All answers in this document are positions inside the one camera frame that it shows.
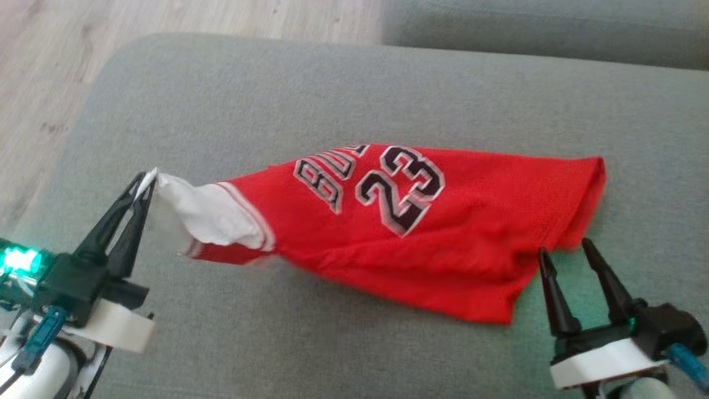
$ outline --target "black cable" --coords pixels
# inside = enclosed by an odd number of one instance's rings
[[[5,381],[2,386],[0,386],[0,395],[4,394],[5,391],[12,386],[12,384],[14,384],[18,379],[20,379],[21,376],[22,371],[15,371],[12,377],[8,378],[7,381]]]

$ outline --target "gray sofa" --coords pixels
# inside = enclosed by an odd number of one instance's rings
[[[709,70],[706,0],[388,0],[384,42]]]
[[[709,326],[709,73],[523,55],[140,39],[97,79],[27,242],[75,246],[139,170],[194,184],[352,143],[602,155],[589,236],[633,295]],[[580,253],[555,254],[586,327],[606,323]],[[328,283],[283,260],[190,261],[152,226],[134,281],[158,328],[114,352],[95,398],[578,398],[549,377],[553,339],[535,280],[509,328],[459,322]],[[672,373],[679,397],[699,397]]]

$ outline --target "red and white garment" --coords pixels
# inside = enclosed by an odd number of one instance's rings
[[[390,300],[508,324],[539,248],[580,244],[604,182],[601,158],[373,144],[201,187],[161,173],[157,192],[194,258],[278,255]]]

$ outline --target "basketball jersey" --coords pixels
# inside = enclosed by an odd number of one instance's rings
[[[325,279],[471,322],[508,324],[539,248],[575,248],[601,199],[601,158],[347,146],[215,183],[248,242],[197,259],[278,255]]]

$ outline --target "robotic arm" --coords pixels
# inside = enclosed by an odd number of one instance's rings
[[[0,307],[18,311],[0,346],[1,399],[90,398],[114,347],[145,348],[152,314],[146,319],[131,310],[149,289],[126,278],[154,188],[154,176],[137,175],[72,253],[0,239]],[[92,353],[78,339],[92,342]]]
[[[541,249],[542,287],[549,327],[556,337],[550,371],[557,389],[580,388],[585,398],[626,398],[632,397],[633,385],[641,383],[654,386],[650,389],[657,394],[649,399],[672,398],[665,385],[665,367],[671,363],[709,393],[706,368],[695,357],[707,350],[707,337],[697,320],[669,303],[650,307],[642,298],[632,298],[593,242],[584,239],[582,245],[601,282],[610,324],[582,329],[566,303],[549,254]],[[635,380],[604,392],[606,382],[629,377]]]

